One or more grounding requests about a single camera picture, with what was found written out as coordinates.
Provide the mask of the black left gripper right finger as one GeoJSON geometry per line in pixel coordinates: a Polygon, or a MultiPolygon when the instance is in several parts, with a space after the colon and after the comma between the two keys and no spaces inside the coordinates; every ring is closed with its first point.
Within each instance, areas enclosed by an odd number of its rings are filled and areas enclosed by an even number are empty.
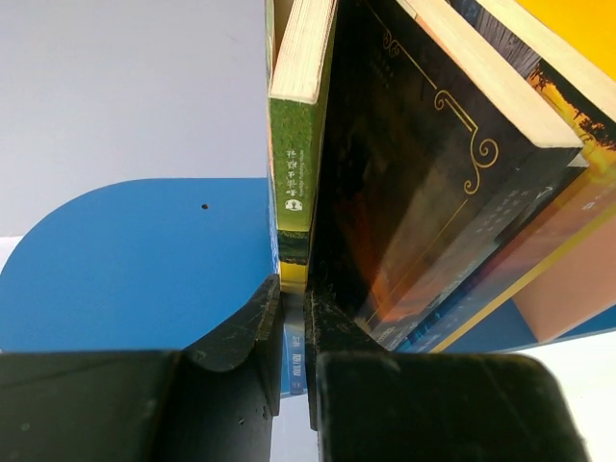
{"type": "Polygon", "coordinates": [[[557,380],[517,354],[394,353],[321,291],[304,298],[323,461],[584,461],[557,380]]]}

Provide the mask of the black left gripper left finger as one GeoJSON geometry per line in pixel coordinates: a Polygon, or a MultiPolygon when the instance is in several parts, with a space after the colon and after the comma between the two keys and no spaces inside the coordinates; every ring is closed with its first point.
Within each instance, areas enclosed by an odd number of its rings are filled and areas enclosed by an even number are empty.
{"type": "Polygon", "coordinates": [[[266,461],[279,412],[283,309],[268,276],[181,350],[1,358],[5,461],[266,461]]]}

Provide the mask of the Jane Eyre book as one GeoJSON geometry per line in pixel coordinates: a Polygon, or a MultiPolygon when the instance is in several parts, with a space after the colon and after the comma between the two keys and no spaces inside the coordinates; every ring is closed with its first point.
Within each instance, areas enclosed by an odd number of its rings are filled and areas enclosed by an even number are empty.
{"type": "Polygon", "coordinates": [[[514,67],[583,142],[583,167],[541,191],[507,241],[408,340],[443,351],[564,255],[615,202],[615,82],[517,1],[453,7],[514,67]]]}

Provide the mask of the Tale of Two Cities book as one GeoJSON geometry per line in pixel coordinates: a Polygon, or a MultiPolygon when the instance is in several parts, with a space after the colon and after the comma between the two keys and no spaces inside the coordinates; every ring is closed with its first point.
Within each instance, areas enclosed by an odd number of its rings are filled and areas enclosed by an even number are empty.
{"type": "Polygon", "coordinates": [[[581,148],[449,3],[343,1],[315,271],[353,321],[394,349],[581,148]]]}

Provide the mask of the Animal Farm book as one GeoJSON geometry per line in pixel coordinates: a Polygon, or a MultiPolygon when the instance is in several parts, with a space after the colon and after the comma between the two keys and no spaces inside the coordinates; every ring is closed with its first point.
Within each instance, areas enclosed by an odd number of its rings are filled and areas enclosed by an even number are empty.
{"type": "Polygon", "coordinates": [[[337,6],[335,1],[265,4],[270,235],[288,302],[285,396],[307,391],[301,299],[313,241],[337,6]]]}

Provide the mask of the blue yellow wooden bookshelf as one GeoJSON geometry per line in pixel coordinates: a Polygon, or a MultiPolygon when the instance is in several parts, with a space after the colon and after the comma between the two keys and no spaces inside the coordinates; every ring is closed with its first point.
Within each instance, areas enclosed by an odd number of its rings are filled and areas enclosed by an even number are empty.
{"type": "Polygon", "coordinates": [[[268,1],[1,5],[1,348],[182,347],[274,267],[268,1]]]}

